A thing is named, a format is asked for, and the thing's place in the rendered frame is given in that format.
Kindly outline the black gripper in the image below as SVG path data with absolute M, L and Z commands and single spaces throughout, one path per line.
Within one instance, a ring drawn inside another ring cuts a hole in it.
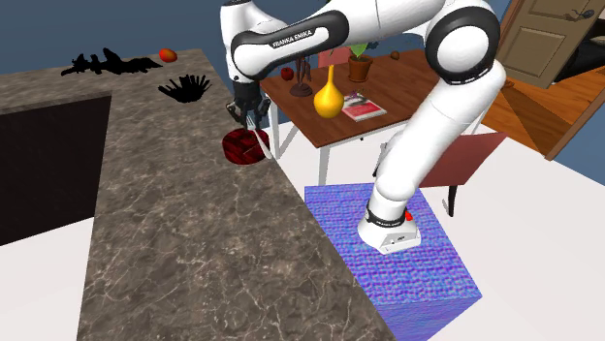
M 258 82 L 235 82 L 235 101 L 228 103 L 225 108 L 238 124 L 247 128 L 247 113 L 253 110 L 249 117 L 248 128 L 258 130 L 261 128 L 262 119 L 268 114 L 271 99 L 262 101 L 260 84 Z

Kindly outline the white fork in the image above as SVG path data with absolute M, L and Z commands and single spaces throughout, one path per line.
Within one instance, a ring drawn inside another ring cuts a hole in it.
M 266 144 L 264 143 L 264 141 L 262 140 L 262 138 L 260 137 L 260 135 L 258 134 L 257 130 L 255 128 L 249 130 L 249 133 L 253 133 L 256 140 L 258 141 L 261 150 L 263 151 L 265 157 L 267 159 L 271 159 L 272 158 L 272 154 L 271 151 L 269 150 L 269 148 L 266 146 Z

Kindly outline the dark red bowl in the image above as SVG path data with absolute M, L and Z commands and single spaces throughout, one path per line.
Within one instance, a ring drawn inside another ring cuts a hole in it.
M 225 157 L 233 164 L 247 166 L 266 158 L 256 135 L 244 128 L 235 129 L 222 140 Z

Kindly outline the black spiky object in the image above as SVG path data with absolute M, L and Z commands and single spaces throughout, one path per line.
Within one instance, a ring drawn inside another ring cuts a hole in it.
M 179 84 L 176 84 L 170 79 L 171 86 L 160 85 L 158 90 L 177 102 L 186 104 L 199 101 L 212 87 L 206 76 L 185 75 L 178 80 Z

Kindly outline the black jagged figure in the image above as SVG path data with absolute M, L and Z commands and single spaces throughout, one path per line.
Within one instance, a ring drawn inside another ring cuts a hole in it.
M 63 70 L 60 75 L 80 74 L 91 71 L 96 75 L 101 75 L 104 71 L 115 75 L 147 73 L 150 69 L 161 68 L 161 65 L 148 57 L 133 58 L 128 61 L 122 60 L 116 53 L 104 47 L 103 53 L 105 61 L 100 61 L 96 54 L 91 54 L 90 59 L 86 59 L 81 53 L 76 59 L 72 60 L 72 66 Z

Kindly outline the brown table with white legs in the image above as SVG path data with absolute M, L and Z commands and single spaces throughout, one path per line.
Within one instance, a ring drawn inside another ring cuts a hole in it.
M 277 112 L 282 110 L 318 150 L 319 185 L 326 183 L 333 147 L 403 124 L 438 81 L 425 54 L 419 49 L 402 52 L 398 60 L 388 55 L 375 57 L 365 82 L 353 82 L 348 75 L 349 68 L 346 64 L 334 67 L 334 85 L 341 93 L 349 94 L 361 89 L 367 98 L 387 112 L 360 122 L 342 114 L 335 118 L 323 118 L 316 113 L 311 97 L 298 98 L 290 94 L 292 82 L 281 77 L 268 77 L 260 82 L 266 96 L 271 99 L 271 142 L 275 155 L 280 156 L 285 151 L 285 143 L 278 136 Z

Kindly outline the red chair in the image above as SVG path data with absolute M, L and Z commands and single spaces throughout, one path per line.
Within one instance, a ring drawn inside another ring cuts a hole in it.
M 505 133 L 460 135 L 442 154 L 419 187 L 447 186 L 447 210 L 449 216 L 453 217 L 458 187 L 468 181 L 506 138 Z

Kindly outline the blue patterned robot stand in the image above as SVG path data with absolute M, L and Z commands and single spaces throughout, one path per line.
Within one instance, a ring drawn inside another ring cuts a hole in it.
M 408 202 L 420 246 L 382 255 L 363 243 L 357 226 L 372 187 L 308 186 L 304 201 L 397 341 L 428 341 L 482 294 L 420 191 Z

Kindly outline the tan panelled door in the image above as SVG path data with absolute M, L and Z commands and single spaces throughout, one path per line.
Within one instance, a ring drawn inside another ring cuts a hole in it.
M 549 87 L 605 10 L 605 0 L 519 0 L 496 59 L 510 78 Z

